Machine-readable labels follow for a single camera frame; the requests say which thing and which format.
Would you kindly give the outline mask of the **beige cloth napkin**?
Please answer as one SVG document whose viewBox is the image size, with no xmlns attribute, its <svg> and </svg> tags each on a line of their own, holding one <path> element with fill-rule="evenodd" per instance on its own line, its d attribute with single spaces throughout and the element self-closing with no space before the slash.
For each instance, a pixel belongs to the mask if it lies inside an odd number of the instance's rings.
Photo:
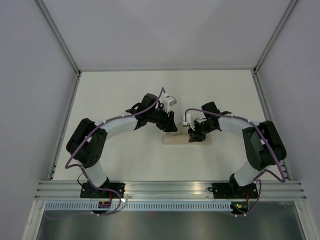
<svg viewBox="0 0 320 240">
<path fill-rule="evenodd" d="M 162 138 L 163 145 L 211 145 L 212 140 L 206 137 L 204 141 L 189 142 L 188 134 L 166 133 Z"/>
</svg>

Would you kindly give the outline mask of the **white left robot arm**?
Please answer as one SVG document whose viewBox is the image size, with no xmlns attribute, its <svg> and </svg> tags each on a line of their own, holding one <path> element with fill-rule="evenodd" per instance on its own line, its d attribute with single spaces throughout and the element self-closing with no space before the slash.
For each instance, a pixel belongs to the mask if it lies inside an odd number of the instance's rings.
<svg viewBox="0 0 320 240">
<path fill-rule="evenodd" d="M 108 140 L 120 134 L 136 131 L 146 124 L 155 124 L 165 133 L 176 133 L 175 113 L 171 107 L 177 103 L 173 96 L 161 91 L 159 96 L 147 93 L 141 100 L 124 114 L 107 120 L 93 121 L 84 118 L 66 144 L 70 160 L 66 169 L 79 167 L 87 180 L 84 189 L 91 189 L 98 198 L 104 198 L 109 193 L 110 180 L 100 164 L 105 144 Z"/>
</svg>

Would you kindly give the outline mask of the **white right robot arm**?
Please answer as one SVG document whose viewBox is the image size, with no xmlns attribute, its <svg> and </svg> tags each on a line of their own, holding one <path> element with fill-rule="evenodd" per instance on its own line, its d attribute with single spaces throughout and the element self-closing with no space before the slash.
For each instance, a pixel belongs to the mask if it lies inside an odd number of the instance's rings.
<svg viewBox="0 0 320 240">
<path fill-rule="evenodd" d="M 213 101 L 198 109 L 204 114 L 201 121 L 193 120 L 190 111 L 188 108 L 181 120 L 182 125 L 188 127 L 189 143 L 203 142 L 207 134 L 214 131 L 228 132 L 243 139 L 246 162 L 229 177 L 224 190 L 219 193 L 220 197 L 223 193 L 228 198 L 252 194 L 264 173 L 285 183 L 280 162 L 287 157 L 287 151 L 272 121 L 254 122 L 230 111 L 220 111 Z"/>
</svg>

